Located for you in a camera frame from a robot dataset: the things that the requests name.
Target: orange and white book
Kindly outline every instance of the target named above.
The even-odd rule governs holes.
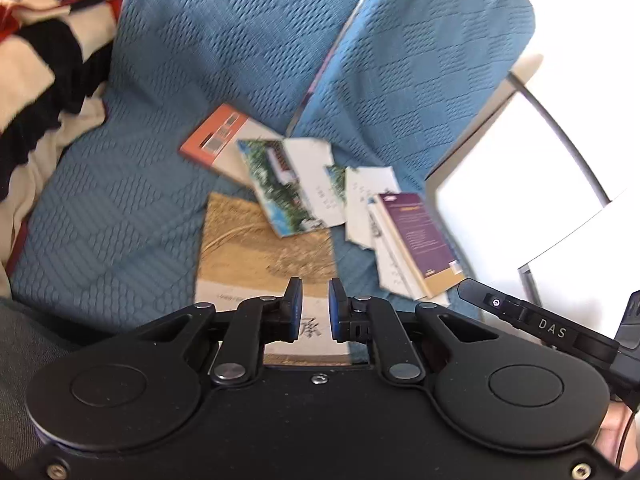
[[[180,153],[231,180],[252,186],[236,140],[279,140],[282,136],[228,104],[219,106],[184,141]]]

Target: chinese character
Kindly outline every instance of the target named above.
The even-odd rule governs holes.
[[[306,335],[307,338],[312,338],[315,335],[322,335],[322,332],[318,330],[318,326],[320,325],[315,317],[303,317],[302,322],[302,330],[300,331],[300,335]]]

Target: blue blanket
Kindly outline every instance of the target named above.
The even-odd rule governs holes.
[[[207,194],[253,195],[178,146],[223,102],[283,132],[357,1],[125,0],[108,121],[44,189],[15,297],[114,332],[188,304]],[[294,134],[420,189],[532,30],[527,0],[365,0]],[[334,245],[350,294],[388,296],[369,251]]]

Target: person's hand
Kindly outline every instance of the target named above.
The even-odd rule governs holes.
[[[595,442],[595,447],[608,460],[613,463],[618,455],[620,440],[622,433],[629,417],[632,416],[631,410],[622,402],[612,402],[607,410],[600,433]],[[626,436],[625,447],[622,452],[622,460],[620,461],[620,469],[629,470],[638,461],[638,448],[636,447],[636,422],[631,423],[631,428]]]

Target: checkered blanket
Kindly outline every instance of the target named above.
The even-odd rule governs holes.
[[[23,220],[64,147],[104,121],[97,91],[121,2],[0,0],[0,296]]]

